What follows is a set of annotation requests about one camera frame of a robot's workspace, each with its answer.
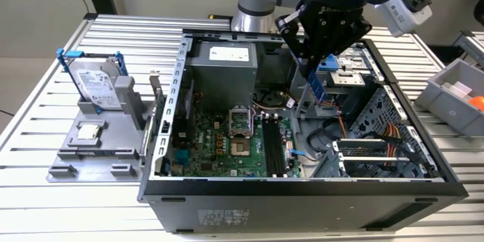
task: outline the blue drive bracket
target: blue drive bracket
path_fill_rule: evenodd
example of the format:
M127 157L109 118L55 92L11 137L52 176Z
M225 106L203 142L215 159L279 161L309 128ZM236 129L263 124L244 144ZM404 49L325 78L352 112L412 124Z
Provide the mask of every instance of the blue drive bracket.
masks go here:
M72 73L71 73L71 70L69 70L69 67L68 67L68 65L67 65L67 63L65 63L65 59L64 59L64 48L60 48L60 49L57 49L57 51L56 51L56 54L57 54L57 61L60 62L60 64L61 64L61 66L63 66L63 68L64 68L64 72L65 73L68 73L68 75L69 75L69 77L71 77L71 79L72 79L72 83L75 84L75 86L76 86L76 89L77 89L77 92L79 92L79 94L80 94L80 96L81 96L81 101L83 102L85 102L85 97L83 96L83 92L81 92L81 90L80 90L80 88L79 88L79 86L77 86L77 84L76 84L76 80L75 80L75 77L72 76Z
M72 76L69 66L67 65L67 62L65 62L67 58L69 60L79 59L79 58L116 58L117 65L120 66L121 75L123 76L128 75L127 65L124 63L124 55L119 51L115 54L97 54L97 53L84 53L84 51L80 51L80 50L69 50L64 54L64 48L59 48L56 51L56 55L57 55L57 61L60 62L61 66L64 68L64 71L68 73L68 75L72 79L72 82L76 86L77 92L81 96L81 101L87 101L87 100L85 100L83 92L79 88L79 85L76 84L76 80L75 80L75 77Z
M309 84L312 94L315 95L316 102L321 103L323 99L324 99L324 88L323 88L321 82L317 79L315 71L311 71L307 80L308 80L308 84Z

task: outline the white label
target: white label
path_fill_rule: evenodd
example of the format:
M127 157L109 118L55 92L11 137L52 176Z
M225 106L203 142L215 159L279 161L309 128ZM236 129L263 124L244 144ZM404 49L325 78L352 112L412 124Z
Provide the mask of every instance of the white label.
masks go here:
M289 98L288 103L285 103L285 106L287 106L289 109L292 109L292 108L293 108L293 106L295 106L295 102L296 102L296 100L293 100L292 98Z
M199 210L201 225L247 225L251 210Z
M213 46L211 48L209 60L212 61L249 61L249 49L248 48L224 48L221 46Z
M120 109L121 104L109 75L99 70L77 70L76 72L92 103L103 109Z

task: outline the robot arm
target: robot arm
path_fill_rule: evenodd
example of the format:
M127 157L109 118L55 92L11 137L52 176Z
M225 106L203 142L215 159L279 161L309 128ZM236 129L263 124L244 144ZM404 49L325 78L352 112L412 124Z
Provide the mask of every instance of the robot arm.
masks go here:
M311 72L328 55L339 55L369 31L363 7L375 5L395 36L413 30L431 16L431 0L301 0L295 13L276 19L276 27L299 62L300 73ZM296 37L301 24L304 40Z

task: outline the aluminum workbench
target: aluminum workbench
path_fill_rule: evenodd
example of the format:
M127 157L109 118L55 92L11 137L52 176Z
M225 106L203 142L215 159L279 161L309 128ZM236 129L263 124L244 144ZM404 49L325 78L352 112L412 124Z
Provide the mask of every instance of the aluminum workbench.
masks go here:
M152 100L151 70L163 72L164 88L183 28L229 30L227 20L164 19L99 15L84 20L64 49L125 55L136 91ZM425 80L443 64L417 35L391 37L375 28L367 38L375 41L400 81L415 100ZM0 241L167 241L173 240L371 240L393 242L484 241L484 138L459 135L441 120L416 107L469 197L395 234L325 236L327 233L263 233L172 235L148 205L136 201L137 183L56 183L45 181L76 117L79 94L53 61L32 94L0 136Z

